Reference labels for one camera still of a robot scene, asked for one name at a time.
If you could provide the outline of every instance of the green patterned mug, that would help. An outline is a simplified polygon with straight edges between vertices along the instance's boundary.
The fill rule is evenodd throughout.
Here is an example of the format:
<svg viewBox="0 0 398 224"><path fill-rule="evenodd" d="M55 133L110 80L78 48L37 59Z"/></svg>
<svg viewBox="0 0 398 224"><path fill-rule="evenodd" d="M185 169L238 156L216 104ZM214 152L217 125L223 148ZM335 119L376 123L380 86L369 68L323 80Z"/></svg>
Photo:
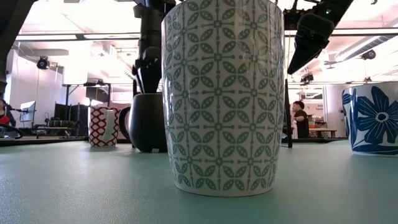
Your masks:
<svg viewBox="0 0 398 224"><path fill-rule="evenodd" d="M175 185L220 197L269 191L284 116L282 11L268 0L188 0L162 23Z"/></svg>

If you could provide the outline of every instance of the tabletop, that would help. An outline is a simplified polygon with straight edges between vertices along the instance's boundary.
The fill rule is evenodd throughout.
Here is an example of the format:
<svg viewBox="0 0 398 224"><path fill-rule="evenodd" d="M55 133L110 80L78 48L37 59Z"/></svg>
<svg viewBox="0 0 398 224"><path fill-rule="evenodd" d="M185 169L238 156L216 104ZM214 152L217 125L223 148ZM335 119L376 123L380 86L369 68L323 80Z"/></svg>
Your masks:
<svg viewBox="0 0 398 224"><path fill-rule="evenodd" d="M130 145L0 147L0 223L398 223L397 171L348 141L294 144L270 192L218 198L178 190L166 154Z"/></svg>
<svg viewBox="0 0 398 224"><path fill-rule="evenodd" d="M335 128L310 128L310 131L337 131Z"/></svg>

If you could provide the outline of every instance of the wooden table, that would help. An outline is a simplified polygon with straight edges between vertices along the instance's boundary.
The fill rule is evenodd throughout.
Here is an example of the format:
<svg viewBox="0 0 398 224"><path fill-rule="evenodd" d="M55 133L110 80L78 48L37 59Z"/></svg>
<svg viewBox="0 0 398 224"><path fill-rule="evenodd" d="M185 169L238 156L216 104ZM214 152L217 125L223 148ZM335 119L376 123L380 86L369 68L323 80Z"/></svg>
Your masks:
<svg viewBox="0 0 398 224"><path fill-rule="evenodd" d="M310 128L310 131L316 132L318 138L322 138L322 132L330 132L330 137L335 138L337 129L334 129L334 128Z"/></svg>

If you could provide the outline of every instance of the person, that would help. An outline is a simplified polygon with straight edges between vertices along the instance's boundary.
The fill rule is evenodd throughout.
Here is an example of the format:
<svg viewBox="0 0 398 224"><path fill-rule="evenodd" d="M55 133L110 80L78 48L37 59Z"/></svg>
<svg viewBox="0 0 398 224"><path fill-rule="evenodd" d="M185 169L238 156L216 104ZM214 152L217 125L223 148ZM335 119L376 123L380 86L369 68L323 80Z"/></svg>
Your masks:
<svg viewBox="0 0 398 224"><path fill-rule="evenodd" d="M297 123L297 137L300 138L309 138L310 129L308 127L308 116L307 113L303 110L304 103L301 101L295 101L293 103L293 112L294 112L294 120Z"/></svg>
<svg viewBox="0 0 398 224"><path fill-rule="evenodd" d="M7 109L7 103L3 99L0 99L0 124L6 124L15 127L16 121L11 112Z"/></svg>

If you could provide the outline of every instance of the blue floral mug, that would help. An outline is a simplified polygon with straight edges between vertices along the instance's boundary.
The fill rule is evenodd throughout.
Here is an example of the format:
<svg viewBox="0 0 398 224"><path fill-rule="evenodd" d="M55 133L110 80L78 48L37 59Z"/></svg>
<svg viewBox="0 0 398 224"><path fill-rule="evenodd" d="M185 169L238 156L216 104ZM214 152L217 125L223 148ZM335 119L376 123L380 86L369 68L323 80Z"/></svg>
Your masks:
<svg viewBox="0 0 398 224"><path fill-rule="evenodd" d="M398 82L350 87L342 97L353 152L398 156Z"/></svg>

